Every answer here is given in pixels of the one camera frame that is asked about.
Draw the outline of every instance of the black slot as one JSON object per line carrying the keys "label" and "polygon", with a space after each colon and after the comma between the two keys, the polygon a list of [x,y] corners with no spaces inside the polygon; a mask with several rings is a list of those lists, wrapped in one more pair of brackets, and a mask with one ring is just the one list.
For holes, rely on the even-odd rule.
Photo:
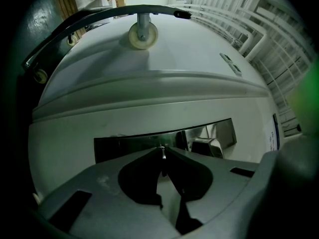
{"label": "black slot", "polygon": [[51,217],[49,222],[63,232],[69,232],[76,218],[91,197],[91,193],[75,192],[72,197]]}
{"label": "black slot", "polygon": [[234,167],[230,170],[230,172],[235,173],[235,174],[239,174],[242,176],[246,176],[246,177],[253,177],[254,175],[254,171],[250,171],[250,170],[246,170],[246,169],[242,169],[242,168],[238,168],[238,167]]}

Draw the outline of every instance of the white plastic wheel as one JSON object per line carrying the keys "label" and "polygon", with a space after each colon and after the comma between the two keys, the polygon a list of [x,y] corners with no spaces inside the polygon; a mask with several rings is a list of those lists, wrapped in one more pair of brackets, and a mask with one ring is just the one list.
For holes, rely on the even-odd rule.
{"label": "white plastic wheel", "polygon": [[36,80],[36,82],[40,84],[46,83],[48,79],[48,75],[46,74],[45,71],[43,71],[42,69],[39,69],[35,72],[35,74],[37,75],[37,77],[34,76],[34,79]]}
{"label": "white plastic wheel", "polygon": [[69,42],[69,37],[66,39],[66,43],[73,47],[78,42],[78,38],[75,35],[71,35],[71,42]]}
{"label": "white plastic wheel", "polygon": [[130,31],[129,31],[130,43],[134,47],[136,47],[140,50],[146,50],[146,49],[152,47],[156,43],[158,37],[159,37],[158,29],[152,23],[150,23],[150,26],[149,26],[149,38],[147,39],[147,41],[139,40],[138,24],[137,23],[135,23],[133,26],[131,26]]}

